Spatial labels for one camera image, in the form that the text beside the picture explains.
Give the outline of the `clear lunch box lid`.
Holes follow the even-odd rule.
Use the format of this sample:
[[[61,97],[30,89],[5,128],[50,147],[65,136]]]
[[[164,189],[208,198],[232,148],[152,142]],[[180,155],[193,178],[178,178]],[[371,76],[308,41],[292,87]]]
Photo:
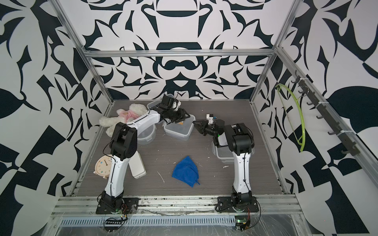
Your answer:
[[[211,143],[212,152],[222,163],[224,164],[234,164],[234,156],[229,150],[228,146],[216,147],[215,144]]]

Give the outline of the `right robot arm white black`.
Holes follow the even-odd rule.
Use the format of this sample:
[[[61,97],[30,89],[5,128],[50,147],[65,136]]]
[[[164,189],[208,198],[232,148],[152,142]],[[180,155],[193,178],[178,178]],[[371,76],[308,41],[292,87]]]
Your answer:
[[[250,185],[249,164],[255,153],[255,141],[251,131],[243,124],[225,124],[221,119],[208,118],[194,121],[194,128],[203,136],[213,137],[216,147],[227,147],[234,158],[234,182],[232,202],[251,202],[253,195]]]

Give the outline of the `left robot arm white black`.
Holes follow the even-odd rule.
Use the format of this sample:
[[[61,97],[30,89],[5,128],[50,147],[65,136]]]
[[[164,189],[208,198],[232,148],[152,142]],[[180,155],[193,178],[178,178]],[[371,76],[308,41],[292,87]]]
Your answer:
[[[138,134],[163,120],[179,123],[190,118],[189,113],[181,108],[181,102],[170,96],[163,96],[161,102],[139,118],[124,123],[117,123],[109,143],[112,166],[107,185],[100,202],[113,208],[123,204],[124,179],[130,159],[137,152]]]

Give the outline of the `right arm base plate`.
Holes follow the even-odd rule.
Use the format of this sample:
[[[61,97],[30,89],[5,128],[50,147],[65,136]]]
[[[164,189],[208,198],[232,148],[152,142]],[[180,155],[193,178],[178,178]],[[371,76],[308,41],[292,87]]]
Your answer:
[[[228,213],[256,213],[260,211],[260,206],[254,196],[247,201],[241,201],[239,203],[236,203],[231,197],[218,197],[215,211]]]

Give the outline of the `blue cleaning cloth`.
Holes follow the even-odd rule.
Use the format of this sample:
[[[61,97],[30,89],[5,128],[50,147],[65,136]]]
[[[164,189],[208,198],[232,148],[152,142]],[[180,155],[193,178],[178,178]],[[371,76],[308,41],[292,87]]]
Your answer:
[[[172,177],[186,183],[190,187],[194,187],[195,184],[200,185],[198,181],[198,168],[189,156],[185,157],[175,166]]]

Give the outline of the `round clear container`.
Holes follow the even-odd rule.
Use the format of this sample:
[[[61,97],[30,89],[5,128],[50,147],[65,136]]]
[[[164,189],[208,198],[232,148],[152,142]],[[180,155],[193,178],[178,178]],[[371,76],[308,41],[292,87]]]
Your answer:
[[[148,127],[143,132],[138,131],[137,142],[139,145],[148,145],[154,141],[156,137],[156,125]]]

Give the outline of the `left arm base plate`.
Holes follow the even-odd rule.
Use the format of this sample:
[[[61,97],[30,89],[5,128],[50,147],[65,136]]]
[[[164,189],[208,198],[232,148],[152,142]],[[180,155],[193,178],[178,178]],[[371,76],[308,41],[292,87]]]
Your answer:
[[[138,209],[139,198],[101,197],[95,214],[129,214]]]

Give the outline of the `clear rectangular lunch box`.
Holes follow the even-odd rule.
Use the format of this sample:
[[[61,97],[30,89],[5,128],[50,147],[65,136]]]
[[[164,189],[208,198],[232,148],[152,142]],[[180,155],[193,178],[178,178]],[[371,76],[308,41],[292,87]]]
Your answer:
[[[147,104],[147,108],[150,111],[156,111],[158,113],[162,113],[166,110],[166,106],[162,104],[162,100],[155,100]]]
[[[195,116],[190,115],[190,117],[188,119],[185,119],[183,122],[166,124],[164,126],[164,131],[166,135],[170,137],[182,141],[188,141],[194,128],[194,121],[196,121]]]

